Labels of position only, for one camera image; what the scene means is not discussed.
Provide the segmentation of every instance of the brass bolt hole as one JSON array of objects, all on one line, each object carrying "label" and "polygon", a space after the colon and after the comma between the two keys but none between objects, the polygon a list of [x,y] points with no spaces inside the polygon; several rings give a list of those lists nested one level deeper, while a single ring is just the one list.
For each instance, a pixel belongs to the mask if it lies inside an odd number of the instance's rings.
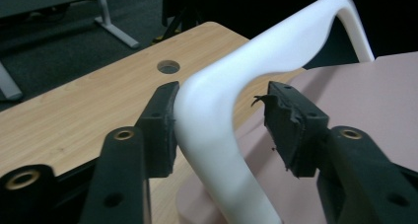
[{"label": "brass bolt hole", "polygon": [[15,175],[6,183],[6,189],[16,190],[34,183],[40,176],[37,170],[28,170]]},{"label": "brass bolt hole", "polygon": [[362,134],[351,129],[342,129],[340,132],[346,138],[361,139],[363,137]]},{"label": "brass bolt hole", "polygon": [[134,132],[131,130],[122,130],[114,134],[114,139],[116,140],[126,140],[133,137]]}]

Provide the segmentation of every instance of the table hole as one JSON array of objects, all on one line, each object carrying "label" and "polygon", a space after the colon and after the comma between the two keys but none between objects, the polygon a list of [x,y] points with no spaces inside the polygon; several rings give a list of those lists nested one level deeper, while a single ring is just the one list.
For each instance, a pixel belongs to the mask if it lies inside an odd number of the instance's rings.
[{"label": "table hole", "polygon": [[157,69],[164,74],[174,74],[180,70],[180,65],[173,60],[163,60],[158,63]]}]

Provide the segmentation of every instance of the pink surface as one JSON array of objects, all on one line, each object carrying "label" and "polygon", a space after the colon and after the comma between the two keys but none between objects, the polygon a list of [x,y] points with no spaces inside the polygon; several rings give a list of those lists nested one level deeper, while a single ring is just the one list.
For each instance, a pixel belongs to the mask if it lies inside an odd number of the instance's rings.
[{"label": "pink surface", "polygon": [[[270,135],[263,125],[264,108],[258,110],[236,136],[248,166],[285,223],[323,224],[325,219],[316,190],[316,178],[296,179],[286,172]],[[201,181],[192,175],[176,196],[181,224],[227,223]]]},{"label": "pink surface", "polygon": [[394,163],[418,171],[418,52],[307,71],[290,83],[329,115],[367,132]]},{"label": "pink surface", "polygon": [[[367,132],[394,163],[418,171],[418,52],[371,63],[308,70],[290,84],[330,116],[329,127]],[[236,131],[251,171],[285,223],[326,223],[316,178],[296,179],[284,164],[258,110]],[[176,197],[179,223],[226,223],[192,175]]]}]

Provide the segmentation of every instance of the wooden tabletop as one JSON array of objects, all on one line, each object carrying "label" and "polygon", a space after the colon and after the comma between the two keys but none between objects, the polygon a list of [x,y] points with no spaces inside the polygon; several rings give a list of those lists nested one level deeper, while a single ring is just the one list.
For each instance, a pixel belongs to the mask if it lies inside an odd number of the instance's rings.
[{"label": "wooden tabletop", "polygon": [[[133,125],[159,86],[172,81],[181,85],[247,41],[219,24],[205,23],[0,112],[0,176],[33,164],[49,165],[58,176],[96,158],[105,136]],[[161,73],[157,65],[164,60],[177,62],[179,71]],[[287,82],[301,71],[250,83],[236,104],[235,126],[261,105],[250,106],[253,96],[266,93],[269,80]],[[174,197],[190,174],[178,150],[174,173],[151,179],[154,223],[177,223]]]}]

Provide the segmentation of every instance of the white curved handle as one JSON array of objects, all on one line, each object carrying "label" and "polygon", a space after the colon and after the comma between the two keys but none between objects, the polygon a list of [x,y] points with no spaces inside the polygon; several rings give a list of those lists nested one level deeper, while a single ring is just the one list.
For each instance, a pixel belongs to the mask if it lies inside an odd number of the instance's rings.
[{"label": "white curved handle", "polygon": [[178,145],[229,223],[281,223],[234,135],[234,104],[258,76],[303,67],[338,16],[361,62],[373,61],[351,0],[317,0],[188,78],[174,102]]}]

